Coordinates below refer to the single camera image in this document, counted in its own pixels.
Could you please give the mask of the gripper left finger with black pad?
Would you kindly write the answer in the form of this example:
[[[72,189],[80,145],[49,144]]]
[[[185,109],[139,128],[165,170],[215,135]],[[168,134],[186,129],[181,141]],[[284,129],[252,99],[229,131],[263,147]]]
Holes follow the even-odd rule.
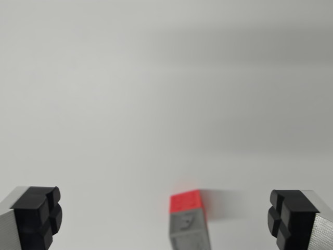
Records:
[[[62,223],[58,187],[18,186],[1,201],[1,249],[47,250]]]

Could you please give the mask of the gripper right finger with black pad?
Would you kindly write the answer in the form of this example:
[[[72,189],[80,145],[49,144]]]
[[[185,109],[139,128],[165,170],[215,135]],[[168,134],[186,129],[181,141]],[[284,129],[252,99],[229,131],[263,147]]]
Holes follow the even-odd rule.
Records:
[[[267,224],[279,249],[332,249],[332,209],[312,190],[272,190]]]

